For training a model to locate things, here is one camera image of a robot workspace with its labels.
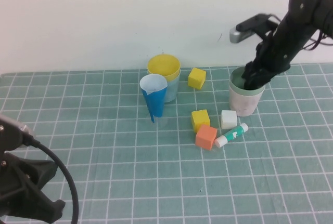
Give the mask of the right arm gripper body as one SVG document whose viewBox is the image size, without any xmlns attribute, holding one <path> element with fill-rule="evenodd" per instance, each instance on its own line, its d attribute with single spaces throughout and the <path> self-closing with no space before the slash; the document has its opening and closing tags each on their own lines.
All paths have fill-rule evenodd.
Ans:
<svg viewBox="0 0 333 224">
<path fill-rule="evenodd" d="M 254 62 L 258 72 L 271 73 L 272 77 L 288 70 L 294 57 L 314 34 L 313 30 L 277 30 L 267 36 L 256 31 L 262 38 L 257 46 Z"/>
</svg>

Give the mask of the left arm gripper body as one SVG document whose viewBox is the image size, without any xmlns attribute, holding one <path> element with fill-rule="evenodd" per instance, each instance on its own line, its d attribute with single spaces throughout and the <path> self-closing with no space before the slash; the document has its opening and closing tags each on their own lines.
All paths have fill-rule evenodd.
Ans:
<svg viewBox="0 0 333 224">
<path fill-rule="evenodd" d="M 52 201 L 42 188 L 55 176 L 53 161 L 28 160 L 4 154 L 1 166 L 1 216 L 54 223 L 62 217 L 65 202 Z"/>
</svg>

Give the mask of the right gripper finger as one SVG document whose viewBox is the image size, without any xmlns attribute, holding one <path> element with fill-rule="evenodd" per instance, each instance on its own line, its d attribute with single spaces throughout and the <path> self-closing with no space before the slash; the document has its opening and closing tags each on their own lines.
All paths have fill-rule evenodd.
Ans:
<svg viewBox="0 0 333 224">
<path fill-rule="evenodd" d="M 258 72 L 258 67 L 254 62 L 248 62 L 244 67 L 244 72 L 242 74 L 243 79 L 249 79 L 256 75 Z"/>
<path fill-rule="evenodd" d="M 272 79 L 271 73 L 252 73 L 246 78 L 246 90 L 256 90 L 266 85 Z"/>
</svg>

